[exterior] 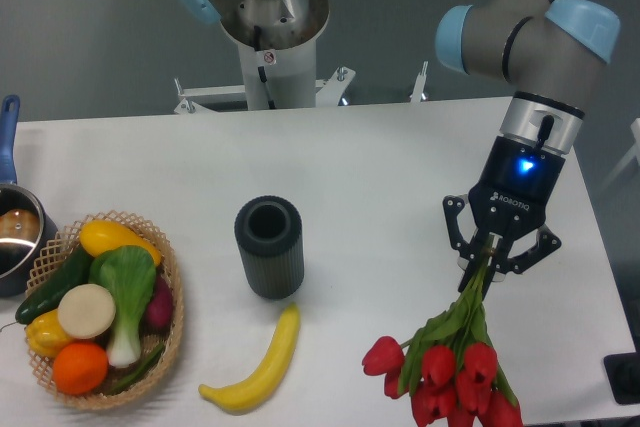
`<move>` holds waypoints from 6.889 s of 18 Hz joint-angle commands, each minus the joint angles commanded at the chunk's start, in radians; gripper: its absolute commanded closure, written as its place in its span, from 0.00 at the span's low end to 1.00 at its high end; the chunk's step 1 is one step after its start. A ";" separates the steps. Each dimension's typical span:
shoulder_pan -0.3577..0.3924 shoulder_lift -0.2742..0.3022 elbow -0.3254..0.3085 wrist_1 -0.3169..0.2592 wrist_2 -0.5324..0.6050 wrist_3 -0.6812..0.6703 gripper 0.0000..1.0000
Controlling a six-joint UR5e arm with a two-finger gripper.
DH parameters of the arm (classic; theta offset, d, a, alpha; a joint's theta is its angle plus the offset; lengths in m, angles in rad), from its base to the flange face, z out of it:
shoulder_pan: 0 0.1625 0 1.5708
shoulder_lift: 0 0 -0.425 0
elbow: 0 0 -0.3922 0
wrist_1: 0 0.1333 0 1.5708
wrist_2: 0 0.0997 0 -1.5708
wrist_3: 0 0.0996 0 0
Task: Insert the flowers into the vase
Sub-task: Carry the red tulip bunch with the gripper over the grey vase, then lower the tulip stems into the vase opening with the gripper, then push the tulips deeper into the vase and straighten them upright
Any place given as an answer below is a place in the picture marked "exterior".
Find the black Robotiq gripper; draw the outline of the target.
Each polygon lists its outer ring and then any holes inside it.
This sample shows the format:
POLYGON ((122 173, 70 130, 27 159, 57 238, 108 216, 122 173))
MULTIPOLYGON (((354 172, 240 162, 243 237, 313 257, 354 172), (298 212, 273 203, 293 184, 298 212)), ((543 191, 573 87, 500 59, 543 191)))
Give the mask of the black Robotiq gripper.
POLYGON ((565 159, 507 137, 495 139, 478 183, 468 194, 476 232, 467 241, 458 217, 467 197, 448 195, 442 201, 451 248, 458 252, 464 271, 458 286, 462 293, 479 269, 481 250, 489 237, 499 238, 490 250, 491 261, 483 283, 483 296, 498 274, 523 274, 557 251, 562 242, 546 226, 546 206, 565 159), (533 246, 511 256, 514 242, 534 232, 533 246))

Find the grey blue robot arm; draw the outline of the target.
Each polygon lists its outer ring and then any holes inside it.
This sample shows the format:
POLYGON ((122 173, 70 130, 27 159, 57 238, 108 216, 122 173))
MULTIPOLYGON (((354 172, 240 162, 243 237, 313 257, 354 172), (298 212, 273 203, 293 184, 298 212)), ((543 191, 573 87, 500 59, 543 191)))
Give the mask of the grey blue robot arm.
MULTIPOLYGON (((180 1, 236 43, 250 109, 335 102, 316 84, 327 0, 180 1)), ((619 18, 590 0, 493 0, 442 17, 435 35, 442 65, 515 89, 478 183, 443 202, 464 284, 478 277, 487 289, 496 275, 520 274, 558 249, 546 206, 619 31, 619 18)))

